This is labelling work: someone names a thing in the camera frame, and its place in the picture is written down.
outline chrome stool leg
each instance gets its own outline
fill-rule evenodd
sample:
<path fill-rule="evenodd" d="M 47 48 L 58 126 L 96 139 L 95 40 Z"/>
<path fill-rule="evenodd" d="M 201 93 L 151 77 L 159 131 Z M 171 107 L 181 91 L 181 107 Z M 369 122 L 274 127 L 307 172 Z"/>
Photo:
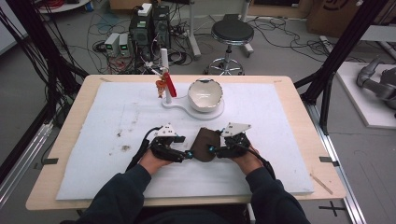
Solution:
<path fill-rule="evenodd" d="M 228 46 L 224 58 L 219 58 L 213 61 L 207 68 L 209 75 L 244 75 L 244 67 L 241 63 L 230 58 L 231 45 Z"/>

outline gray floor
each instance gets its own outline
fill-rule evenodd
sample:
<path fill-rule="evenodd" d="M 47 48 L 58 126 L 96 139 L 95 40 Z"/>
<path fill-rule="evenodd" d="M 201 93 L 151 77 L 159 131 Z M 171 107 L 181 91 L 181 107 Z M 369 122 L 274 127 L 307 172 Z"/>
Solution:
<path fill-rule="evenodd" d="M 95 66 L 100 66 L 99 60 L 93 54 L 91 59 L 87 50 L 82 48 L 90 49 L 95 41 L 104 40 L 106 37 L 88 33 L 89 27 L 92 26 L 91 33 L 97 34 L 97 23 L 120 22 L 120 26 L 114 27 L 114 32 L 117 32 L 129 25 L 126 21 L 128 17 L 125 14 L 115 15 L 104 7 L 92 13 L 78 9 L 61 13 L 57 15 L 57 22 L 68 45 L 77 46 L 71 47 L 71 51 L 78 63 L 90 74 L 98 74 Z M 209 17 L 197 19 L 196 27 L 203 25 L 197 34 L 208 34 L 212 24 L 210 21 Z M 286 29 L 299 35 L 300 44 L 306 44 L 308 40 L 318 41 L 317 35 L 306 32 L 304 21 L 287 21 Z M 242 50 L 233 50 L 233 58 L 245 66 L 246 75 L 288 76 L 297 81 L 316 72 L 326 59 L 326 56 L 316 55 L 307 48 L 298 50 L 309 54 L 315 60 L 290 48 L 280 48 L 268 43 L 270 41 L 279 46 L 289 46 L 293 36 L 286 35 L 284 31 L 268 30 L 264 31 L 264 35 L 265 38 L 256 31 L 251 42 L 255 51 L 249 58 Z M 198 35 L 197 40 L 203 54 L 201 59 L 186 66 L 174 65 L 171 67 L 171 74 L 201 75 L 212 60 L 224 54 L 225 46 L 212 37 Z M 369 62 L 379 54 L 386 63 L 395 63 L 382 49 L 373 47 L 374 44 L 359 43 L 348 60 L 353 61 L 352 57 L 356 57 Z M 103 57 L 102 63 L 102 67 L 105 67 Z M 44 84 L 18 47 L 0 57 L 0 87 L 0 162 L 3 162 L 44 105 L 45 98 Z M 24 206 L 40 172 L 34 165 L 39 162 L 44 149 L 50 145 L 58 131 L 53 131 L 51 139 L 43 146 L 31 168 L 0 210 L 1 223 L 58 223 L 64 219 L 78 218 L 76 211 L 72 210 L 32 212 Z M 333 83 L 329 133 L 367 223 L 396 223 L 396 177 L 393 174 L 396 168 L 396 131 L 365 127 L 337 78 Z M 330 207 L 330 201 L 301 203 L 312 223 L 350 222 L 345 210 L 334 213 L 333 210 L 319 208 Z M 332 203 L 335 207 L 345 208 L 342 201 Z"/>

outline person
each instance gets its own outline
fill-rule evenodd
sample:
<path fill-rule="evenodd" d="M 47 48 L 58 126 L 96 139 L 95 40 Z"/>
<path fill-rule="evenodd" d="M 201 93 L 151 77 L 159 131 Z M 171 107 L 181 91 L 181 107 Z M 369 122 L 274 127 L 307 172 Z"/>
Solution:
<path fill-rule="evenodd" d="M 256 223 L 309 223 L 298 201 L 274 180 L 251 153 L 232 159 L 246 175 L 252 192 L 251 206 Z M 234 213 L 216 213 L 204 206 L 195 209 L 165 209 L 142 218 L 143 192 L 151 176 L 172 162 L 156 158 L 149 149 L 140 162 L 124 174 L 113 176 L 96 194 L 91 205 L 73 223 L 231 223 Z"/>

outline bowl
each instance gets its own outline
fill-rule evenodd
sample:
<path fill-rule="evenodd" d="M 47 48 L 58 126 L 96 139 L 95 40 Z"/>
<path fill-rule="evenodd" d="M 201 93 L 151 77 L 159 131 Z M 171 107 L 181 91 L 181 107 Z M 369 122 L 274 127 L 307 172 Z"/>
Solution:
<path fill-rule="evenodd" d="M 200 78 L 189 87 L 189 102 L 192 108 L 199 112 L 215 111 L 221 102 L 222 88 L 210 78 Z"/>

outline stool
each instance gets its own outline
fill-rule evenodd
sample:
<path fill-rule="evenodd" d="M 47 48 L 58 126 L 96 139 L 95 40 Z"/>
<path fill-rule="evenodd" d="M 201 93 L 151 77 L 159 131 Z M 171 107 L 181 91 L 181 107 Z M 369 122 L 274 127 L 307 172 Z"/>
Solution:
<path fill-rule="evenodd" d="M 204 71 L 208 75 L 244 75 L 245 71 L 239 62 L 230 58 L 232 46 L 243 46 L 254 36 L 253 28 L 240 20 L 217 21 L 212 27 L 212 36 L 220 43 L 227 44 L 224 58 L 213 61 Z"/>

